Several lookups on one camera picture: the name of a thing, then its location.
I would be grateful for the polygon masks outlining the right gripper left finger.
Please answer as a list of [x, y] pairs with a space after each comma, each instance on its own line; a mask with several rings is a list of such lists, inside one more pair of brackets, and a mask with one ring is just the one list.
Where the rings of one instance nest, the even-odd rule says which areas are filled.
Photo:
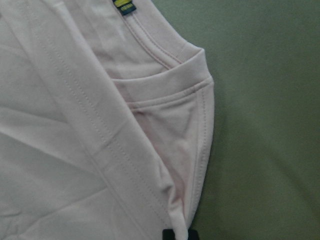
[[176, 240], [176, 235], [173, 229], [164, 229], [162, 231], [162, 240]]

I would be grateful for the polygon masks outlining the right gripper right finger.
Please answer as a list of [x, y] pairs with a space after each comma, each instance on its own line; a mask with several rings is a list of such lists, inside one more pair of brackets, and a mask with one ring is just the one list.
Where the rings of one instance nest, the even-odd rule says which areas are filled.
[[188, 229], [187, 240], [200, 240], [198, 231], [195, 229]]

